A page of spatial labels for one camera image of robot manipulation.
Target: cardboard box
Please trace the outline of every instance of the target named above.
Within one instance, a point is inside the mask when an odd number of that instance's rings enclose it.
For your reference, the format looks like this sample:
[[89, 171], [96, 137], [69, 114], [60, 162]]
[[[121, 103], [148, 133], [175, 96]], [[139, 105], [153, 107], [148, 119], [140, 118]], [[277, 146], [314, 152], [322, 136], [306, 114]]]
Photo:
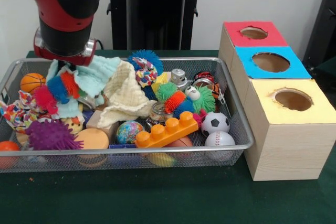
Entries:
[[290, 47], [236, 47], [231, 77], [242, 103], [252, 79], [310, 79]]
[[317, 179], [336, 139], [336, 111], [314, 80], [250, 80], [253, 180]]
[[220, 43], [218, 57], [225, 61], [229, 71], [235, 47], [288, 46], [272, 22], [224, 22]]

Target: soccer ball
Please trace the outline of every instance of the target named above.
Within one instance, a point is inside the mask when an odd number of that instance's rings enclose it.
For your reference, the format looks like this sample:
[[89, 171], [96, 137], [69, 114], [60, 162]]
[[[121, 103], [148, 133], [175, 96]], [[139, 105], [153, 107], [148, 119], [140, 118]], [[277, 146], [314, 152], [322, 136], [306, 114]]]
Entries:
[[202, 118], [201, 132], [206, 137], [216, 131], [224, 131], [227, 133], [229, 130], [229, 119], [220, 112], [210, 112]]

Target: metal wire basket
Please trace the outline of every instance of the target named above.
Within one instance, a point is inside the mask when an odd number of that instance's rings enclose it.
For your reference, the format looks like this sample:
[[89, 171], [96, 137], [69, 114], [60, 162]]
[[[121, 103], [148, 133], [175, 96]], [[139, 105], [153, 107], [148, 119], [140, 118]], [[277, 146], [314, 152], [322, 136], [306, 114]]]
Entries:
[[[189, 135], [194, 147], [0, 152], [0, 173], [234, 165], [243, 151], [253, 144], [254, 137], [226, 65], [218, 58], [207, 57], [161, 60], [165, 71], [181, 68], [189, 80], [199, 71], [209, 71], [215, 76], [221, 90], [225, 91], [226, 103], [220, 105], [219, 110], [230, 120], [229, 134], [236, 145], [206, 147], [206, 138], [195, 132]], [[31, 72], [46, 76], [49, 66], [50, 61], [43, 59], [13, 62], [0, 83], [2, 100], [7, 104], [17, 100], [21, 78]], [[149, 129], [145, 120], [138, 121]], [[1, 117], [0, 141], [8, 140], [18, 143], [15, 132]], [[223, 161], [209, 158], [209, 154], [213, 156], [220, 152], [228, 158]]]

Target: baseball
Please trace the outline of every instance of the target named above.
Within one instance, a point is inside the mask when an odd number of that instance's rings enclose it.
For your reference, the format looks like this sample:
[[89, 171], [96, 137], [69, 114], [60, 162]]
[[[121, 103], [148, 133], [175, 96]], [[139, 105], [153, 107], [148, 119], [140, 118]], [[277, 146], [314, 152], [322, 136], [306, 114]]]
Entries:
[[[205, 146], [223, 145], [236, 145], [234, 139], [228, 133], [223, 131], [211, 133], [205, 141]], [[206, 152], [206, 154], [212, 160], [223, 162], [229, 160], [233, 156], [234, 151], [209, 151]]]

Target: black stand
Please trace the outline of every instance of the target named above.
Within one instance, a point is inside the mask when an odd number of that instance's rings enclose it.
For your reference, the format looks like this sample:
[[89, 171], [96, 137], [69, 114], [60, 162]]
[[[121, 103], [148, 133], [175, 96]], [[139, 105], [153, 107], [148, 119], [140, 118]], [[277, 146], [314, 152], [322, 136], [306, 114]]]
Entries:
[[190, 49], [197, 0], [111, 0], [114, 49]]

